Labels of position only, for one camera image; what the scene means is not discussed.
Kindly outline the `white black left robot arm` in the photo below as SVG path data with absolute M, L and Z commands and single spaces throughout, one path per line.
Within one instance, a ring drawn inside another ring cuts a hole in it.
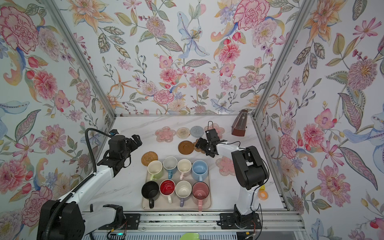
M 106 204 L 97 211 L 87 214 L 83 211 L 99 189 L 126 168 L 126 159 L 130 159 L 132 152 L 142 144 L 138 135 L 131 138 L 112 136 L 110 148 L 96 164 L 95 172 L 58 200 L 49 200 L 42 205 L 37 239 L 80 240 L 103 226 L 122 227 L 127 218 L 121 206 Z

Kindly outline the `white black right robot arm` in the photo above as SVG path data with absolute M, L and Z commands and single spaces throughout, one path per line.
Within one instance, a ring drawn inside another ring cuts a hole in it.
M 242 187 L 234 205 L 233 220 L 236 226 L 246 227 L 257 221 L 254 200 L 256 191 L 268 182 L 270 171 L 255 146 L 241 148 L 235 143 L 221 140 L 215 129 L 206 130 L 206 138 L 199 138 L 196 148 L 206 156 L 222 156 L 230 159 L 234 165 L 235 176 Z

